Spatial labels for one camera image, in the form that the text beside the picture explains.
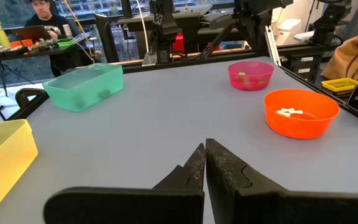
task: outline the tripod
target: tripod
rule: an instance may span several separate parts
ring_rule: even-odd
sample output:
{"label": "tripod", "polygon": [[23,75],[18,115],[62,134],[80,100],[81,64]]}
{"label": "tripod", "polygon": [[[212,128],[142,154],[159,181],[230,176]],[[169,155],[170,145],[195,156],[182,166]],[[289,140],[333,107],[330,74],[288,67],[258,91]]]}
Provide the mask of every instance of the tripod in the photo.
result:
{"label": "tripod", "polygon": [[0,61],[0,72],[1,72],[1,79],[2,79],[2,87],[5,90],[5,96],[7,97],[7,90],[6,90],[6,80],[5,80],[5,72],[12,72],[13,74],[17,75],[18,77],[23,78],[24,80],[26,80],[27,82],[31,83],[31,84],[35,84],[32,81],[24,78],[22,75],[19,75],[17,72],[13,71],[11,68],[9,68],[9,66],[7,66],[6,63]]}

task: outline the yellow plastic bin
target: yellow plastic bin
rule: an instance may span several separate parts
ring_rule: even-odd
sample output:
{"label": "yellow plastic bin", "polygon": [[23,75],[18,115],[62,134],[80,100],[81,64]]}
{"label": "yellow plastic bin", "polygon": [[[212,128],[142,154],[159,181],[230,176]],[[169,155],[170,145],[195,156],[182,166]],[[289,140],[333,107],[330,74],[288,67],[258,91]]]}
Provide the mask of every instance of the yellow plastic bin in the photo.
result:
{"label": "yellow plastic bin", "polygon": [[37,157],[31,132],[24,119],[0,123],[0,202]]}

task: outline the man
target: man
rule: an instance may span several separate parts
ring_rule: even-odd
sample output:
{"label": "man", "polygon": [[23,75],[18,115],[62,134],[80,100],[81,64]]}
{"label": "man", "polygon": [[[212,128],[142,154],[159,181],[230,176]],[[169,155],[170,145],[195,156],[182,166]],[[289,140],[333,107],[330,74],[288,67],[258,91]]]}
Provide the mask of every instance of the man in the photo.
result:
{"label": "man", "polygon": [[[69,21],[62,16],[53,14],[50,12],[50,3],[49,0],[30,0],[32,7],[36,15],[29,19],[25,26],[39,26],[43,25],[48,30],[49,35],[53,39],[64,39],[67,38],[64,31],[63,25],[68,24],[71,29],[73,37],[77,36],[78,33],[74,29]],[[85,54],[79,49],[80,53],[77,50],[73,50],[70,53],[61,54],[61,55],[51,55],[50,58],[50,68],[52,69],[53,75],[60,76],[61,71],[66,71],[69,68],[74,68],[75,64],[71,60],[72,54],[80,54],[83,65],[89,65],[91,60],[87,56],[82,56]]]}

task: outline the yellow bottle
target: yellow bottle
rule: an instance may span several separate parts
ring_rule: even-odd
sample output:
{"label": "yellow bottle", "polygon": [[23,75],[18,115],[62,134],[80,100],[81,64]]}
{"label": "yellow bottle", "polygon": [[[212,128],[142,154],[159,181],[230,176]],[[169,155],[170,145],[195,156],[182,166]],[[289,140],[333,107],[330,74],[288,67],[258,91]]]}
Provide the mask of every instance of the yellow bottle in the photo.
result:
{"label": "yellow bottle", "polygon": [[2,29],[1,22],[0,22],[0,44],[3,47],[11,47],[11,43],[6,36],[5,31]]}

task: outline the gray table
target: gray table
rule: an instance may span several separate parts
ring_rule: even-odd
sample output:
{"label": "gray table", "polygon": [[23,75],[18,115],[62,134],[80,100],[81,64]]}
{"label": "gray table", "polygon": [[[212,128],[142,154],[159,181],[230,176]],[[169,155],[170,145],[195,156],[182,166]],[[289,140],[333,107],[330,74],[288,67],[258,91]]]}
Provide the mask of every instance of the gray table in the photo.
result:
{"label": "gray table", "polygon": [[[175,18],[178,27],[181,28],[181,32],[183,33],[183,45],[187,53],[199,52],[197,44],[197,30],[200,26],[200,18],[203,17],[211,8],[211,4],[189,6],[187,11],[184,7],[175,8],[176,10],[179,10],[179,12],[173,13],[172,15]],[[144,14],[143,16],[146,30],[148,30],[147,37],[149,38],[151,30],[153,29],[152,22],[154,15],[148,12],[147,15]],[[127,24],[129,31],[135,32],[139,58],[143,59],[146,53],[146,45],[142,19],[140,18],[140,15],[130,19],[120,19],[118,20],[118,23]]]}
{"label": "gray table", "polygon": [[151,188],[206,138],[289,190],[358,193],[358,118],[342,110],[318,139],[283,137],[266,125],[264,96],[305,86],[276,67],[266,89],[236,90],[232,63],[130,73],[122,91],[82,113],[47,100],[28,117],[38,158],[1,202],[0,223],[42,223],[45,201],[67,187]]}

